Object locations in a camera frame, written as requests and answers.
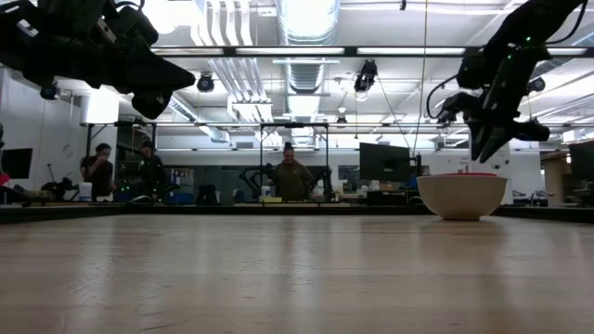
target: green shirt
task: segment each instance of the green shirt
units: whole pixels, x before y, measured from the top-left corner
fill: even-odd
[[[277,197],[283,201],[303,201],[309,198],[309,182],[313,179],[301,163],[280,163],[277,173]]]

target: wood grain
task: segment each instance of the wood grain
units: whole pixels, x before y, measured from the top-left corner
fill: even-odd
[[[592,333],[594,225],[115,216],[0,225],[0,333]]]

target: black monitor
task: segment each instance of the black monitor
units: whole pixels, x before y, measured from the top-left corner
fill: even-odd
[[[31,161],[33,157],[32,148],[5,149],[2,151],[2,171],[7,173],[11,179],[28,179]]]
[[[594,142],[569,146],[572,174],[582,180],[594,181]]]
[[[362,180],[406,182],[410,180],[410,150],[387,145],[359,144]]]

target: white bowl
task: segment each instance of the white bowl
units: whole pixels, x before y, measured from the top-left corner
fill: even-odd
[[[417,178],[420,197],[443,219],[479,220],[493,213],[508,179],[493,174],[461,173]]]

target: person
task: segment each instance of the person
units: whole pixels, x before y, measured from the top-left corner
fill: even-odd
[[[111,146],[105,143],[95,148],[95,155],[81,161],[81,176],[85,182],[93,184],[91,199],[107,199],[116,186],[113,182],[113,165],[108,161],[111,155]]]
[[[269,183],[277,187],[277,196],[283,201],[303,201],[309,199],[309,183],[313,176],[305,166],[295,159],[295,149],[286,143],[283,150],[283,161],[275,170],[277,183]]]
[[[145,183],[147,193],[153,200],[157,200],[163,188],[167,186],[167,176],[161,158],[154,153],[154,146],[150,140],[140,146],[140,155],[144,162],[140,166],[140,178]]]

